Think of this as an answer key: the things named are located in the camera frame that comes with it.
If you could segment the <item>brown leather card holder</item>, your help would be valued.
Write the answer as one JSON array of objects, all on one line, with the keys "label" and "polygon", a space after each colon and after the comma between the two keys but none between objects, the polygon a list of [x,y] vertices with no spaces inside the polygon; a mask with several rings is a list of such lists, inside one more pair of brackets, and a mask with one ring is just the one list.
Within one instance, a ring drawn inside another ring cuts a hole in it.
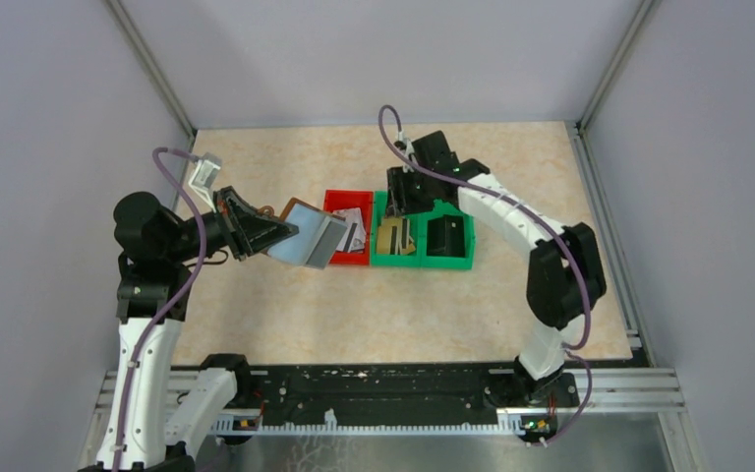
[{"label": "brown leather card holder", "polygon": [[324,269],[348,231],[347,223],[332,213],[292,198],[280,218],[297,228],[297,233],[272,245],[264,253],[292,266]]}]

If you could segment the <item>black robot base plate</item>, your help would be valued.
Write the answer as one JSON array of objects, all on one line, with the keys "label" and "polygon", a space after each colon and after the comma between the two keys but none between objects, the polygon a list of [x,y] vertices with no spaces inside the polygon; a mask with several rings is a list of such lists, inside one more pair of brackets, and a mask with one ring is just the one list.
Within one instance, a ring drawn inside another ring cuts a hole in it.
[{"label": "black robot base plate", "polygon": [[576,408],[573,375],[548,381],[504,363],[419,363],[252,366],[239,380],[230,408],[261,411],[261,424],[343,427],[490,425],[499,408],[557,414]]}]

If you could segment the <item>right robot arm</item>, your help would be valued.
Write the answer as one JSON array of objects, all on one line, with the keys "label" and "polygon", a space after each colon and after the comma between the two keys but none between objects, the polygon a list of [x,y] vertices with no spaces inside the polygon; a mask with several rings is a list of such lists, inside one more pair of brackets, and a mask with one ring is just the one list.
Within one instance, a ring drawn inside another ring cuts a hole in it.
[{"label": "right robot arm", "polygon": [[528,264],[526,299],[535,323],[515,359],[514,391],[539,405],[562,372],[565,354],[585,346],[592,311],[607,292],[595,231],[585,222],[564,225],[503,187],[476,159],[460,160],[445,134],[412,141],[385,137],[401,159],[387,170],[387,190],[399,214],[450,204],[497,233]]}]

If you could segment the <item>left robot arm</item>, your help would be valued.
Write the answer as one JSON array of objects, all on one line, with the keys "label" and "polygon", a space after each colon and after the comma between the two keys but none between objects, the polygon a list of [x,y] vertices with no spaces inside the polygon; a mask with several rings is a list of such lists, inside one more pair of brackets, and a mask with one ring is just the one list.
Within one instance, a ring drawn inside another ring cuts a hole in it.
[{"label": "left robot arm", "polygon": [[203,263],[220,250],[243,261],[299,232],[231,187],[214,197],[213,211],[196,211],[188,220],[148,192],[130,194],[114,208],[122,249],[118,379],[91,471],[192,471],[220,412],[261,398],[245,356],[210,354],[178,409],[166,411],[172,357]]}]

